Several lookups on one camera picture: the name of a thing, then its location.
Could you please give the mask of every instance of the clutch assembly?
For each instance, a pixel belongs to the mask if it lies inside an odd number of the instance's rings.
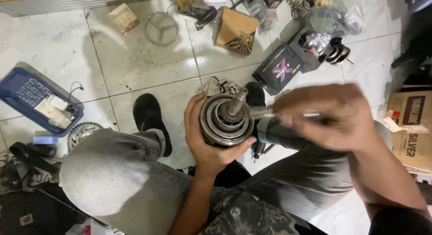
[[[236,95],[217,94],[210,97],[200,113],[201,131],[209,144],[232,146],[242,143],[254,129],[254,119],[246,104],[248,90]]]

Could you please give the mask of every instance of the right hand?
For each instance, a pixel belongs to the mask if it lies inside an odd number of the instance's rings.
[[[281,123],[330,150],[363,151],[379,140],[368,101],[356,84],[294,89],[271,106]],[[319,113],[321,123],[304,113]]]

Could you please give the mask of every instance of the denim jeans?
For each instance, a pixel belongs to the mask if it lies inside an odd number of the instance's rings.
[[[380,125],[375,123],[381,138],[391,142]],[[349,153],[321,148],[272,119],[261,120],[258,132],[260,141],[298,152],[236,187],[214,187],[211,206],[240,190],[310,220],[353,189]],[[61,186],[79,209],[126,234],[166,234],[193,177],[158,162],[164,149],[160,130],[98,130],[67,155]]]

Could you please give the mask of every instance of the yellow spring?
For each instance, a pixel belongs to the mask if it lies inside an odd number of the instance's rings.
[[[315,6],[330,6],[330,0],[315,0]]]

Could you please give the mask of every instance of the shirt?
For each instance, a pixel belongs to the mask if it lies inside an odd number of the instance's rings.
[[[222,200],[211,212],[212,222],[202,235],[326,235],[309,222],[242,192]],[[404,208],[389,207],[371,222],[370,235],[432,235],[432,225],[420,214]]]

